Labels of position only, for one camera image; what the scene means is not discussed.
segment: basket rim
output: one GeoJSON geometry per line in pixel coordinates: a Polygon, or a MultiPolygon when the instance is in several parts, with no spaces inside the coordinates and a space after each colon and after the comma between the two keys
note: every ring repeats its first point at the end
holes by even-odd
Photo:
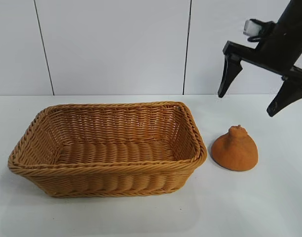
{"type": "Polygon", "coordinates": [[[195,169],[200,166],[207,157],[207,150],[202,141],[198,128],[194,122],[193,116],[189,110],[189,108],[183,102],[174,102],[174,101],[163,101],[163,102],[146,102],[146,103],[121,103],[121,104],[61,104],[55,106],[49,106],[39,112],[35,119],[31,122],[30,126],[26,130],[23,137],[17,143],[16,147],[12,151],[8,159],[8,167],[14,173],[21,174],[31,174],[31,175],[45,175],[48,174],[50,170],[53,171],[53,174],[60,175],[61,172],[67,174],[68,170],[75,172],[79,171],[80,173],[91,173],[96,172],[97,169],[102,173],[110,173],[110,172],[135,172],[140,169],[152,169],[152,166],[157,167],[157,172],[162,171],[165,172],[168,169],[171,171],[182,171],[185,169],[195,169]],[[132,162],[96,162],[96,163],[77,163],[77,164],[33,164],[33,165],[25,165],[23,163],[18,162],[19,157],[21,157],[22,153],[25,150],[25,147],[29,143],[29,137],[34,133],[36,127],[38,126],[38,122],[44,119],[47,116],[49,111],[54,109],[62,109],[62,108],[88,108],[96,106],[97,109],[109,109],[110,107],[117,107],[120,109],[125,108],[135,108],[136,107],[155,107],[159,106],[179,106],[183,112],[183,116],[186,117],[187,127],[191,133],[191,137],[193,139],[195,145],[195,155],[186,160],[175,160],[175,161],[132,161],[132,162]]]}

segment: orange clay object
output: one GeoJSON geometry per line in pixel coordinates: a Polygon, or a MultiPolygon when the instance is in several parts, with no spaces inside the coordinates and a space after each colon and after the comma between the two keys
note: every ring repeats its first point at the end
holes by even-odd
{"type": "Polygon", "coordinates": [[[211,155],[216,163],[234,171],[252,169],[258,162],[256,144],[240,125],[232,126],[214,142],[211,155]]]}

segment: rectangular basket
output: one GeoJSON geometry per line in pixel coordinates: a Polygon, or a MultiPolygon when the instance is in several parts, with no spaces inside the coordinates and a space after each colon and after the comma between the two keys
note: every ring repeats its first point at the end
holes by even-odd
{"type": "Polygon", "coordinates": [[[36,116],[8,167],[53,197],[146,196],[181,188],[206,157],[181,102],[70,104],[36,116]]]}

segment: table surface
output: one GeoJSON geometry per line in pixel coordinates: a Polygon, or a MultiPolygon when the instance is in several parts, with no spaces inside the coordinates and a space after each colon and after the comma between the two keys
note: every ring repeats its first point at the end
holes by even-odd
{"type": "Polygon", "coordinates": [[[302,100],[270,118],[274,95],[0,96],[0,237],[302,237],[302,100]],[[230,126],[255,140],[246,172],[205,163],[172,194],[48,197],[7,159],[35,115],[66,103],[182,101],[208,150],[230,126]]]}

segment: white wall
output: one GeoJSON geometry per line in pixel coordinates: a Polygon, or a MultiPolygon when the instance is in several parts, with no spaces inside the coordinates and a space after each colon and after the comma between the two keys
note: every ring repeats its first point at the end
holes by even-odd
{"type": "MultiPolygon", "coordinates": [[[[227,40],[249,47],[242,34],[250,18],[277,21],[289,0],[192,0],[185,94],[217,94],[223,73],[222,49],[227,40]]],[[[302,56],[297,62],[302,66],[302,56]]],[[[276,93],[280,76],[248,63],[231,84],[231,94],[276,93]]]]}
{"type": "MultiPolygon", "coordinates": [[[[227,40],[289,0],[192,0],[185,94],[216,94],[227,40]]],[[[190,0],[36,0],[56,95],[182,94],[190,0]]],[[[302,56],[296,65],[302,67],[302,56]]],[[[248,63],[228,93],[276,93],[248,63]]],[[[0,95],[52,94],[34,0],[0,0],[0,95]]]]}
{"type": "Polygon", "coordinates": [[[0,95],[52,94],[33,0],[0,0],[0,95]]]}
{"type": "Polygon", "coordinates": [[[37,0],[56,95],[181,94],[189,0],[37,0]]]}

